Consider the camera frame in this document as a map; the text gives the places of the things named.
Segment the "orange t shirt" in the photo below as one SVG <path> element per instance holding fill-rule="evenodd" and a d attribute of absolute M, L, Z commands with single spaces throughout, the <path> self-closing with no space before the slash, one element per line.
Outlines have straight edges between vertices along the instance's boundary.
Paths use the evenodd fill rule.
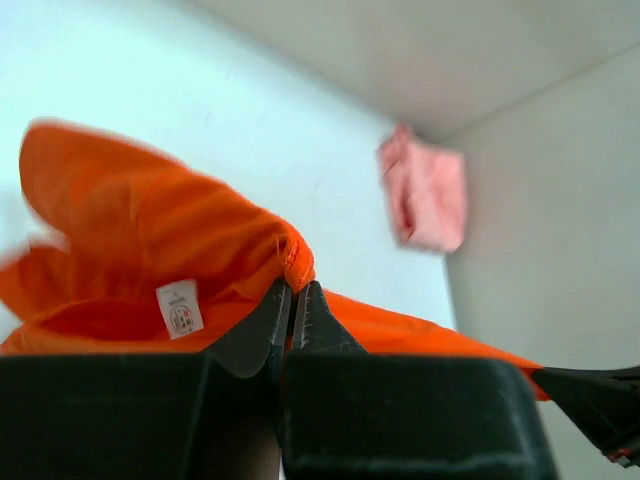
<path fill-rule="evenodd" d="M 276 280 L 300 293 L 315 277 L 284 219 L 140 143 L 38 120 L 19 171 L 64 243 L 2 262 L 1 300 L 19 321 L 5 356 L 201 351 Z"/>

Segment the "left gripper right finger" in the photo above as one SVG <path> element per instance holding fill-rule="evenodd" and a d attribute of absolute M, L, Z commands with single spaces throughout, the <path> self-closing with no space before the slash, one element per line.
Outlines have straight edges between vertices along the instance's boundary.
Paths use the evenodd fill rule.
<path fill-rule="evenodd" d="M 367 354 L 333 315 L 317 281 L 310 282 L 298 296 L 291 349 L 312 354 Z"/>

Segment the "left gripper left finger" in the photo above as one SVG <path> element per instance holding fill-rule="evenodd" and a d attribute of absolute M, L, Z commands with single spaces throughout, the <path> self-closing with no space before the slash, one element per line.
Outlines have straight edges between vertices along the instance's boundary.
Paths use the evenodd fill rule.
<path fill-rule="evenodd" d="M 259 304 L 205 353 L 236 378 L 279 378 L 291 306 L 291 288 L 276 280 Z"/>

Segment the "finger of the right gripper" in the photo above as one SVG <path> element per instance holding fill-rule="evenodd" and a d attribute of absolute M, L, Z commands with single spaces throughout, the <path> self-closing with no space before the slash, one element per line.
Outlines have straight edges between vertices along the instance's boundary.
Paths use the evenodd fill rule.
<path fill-rule="evenodd" d="M 533 381 L 610 462 L 639 465 L 639 369 L 544 368 Z"/>

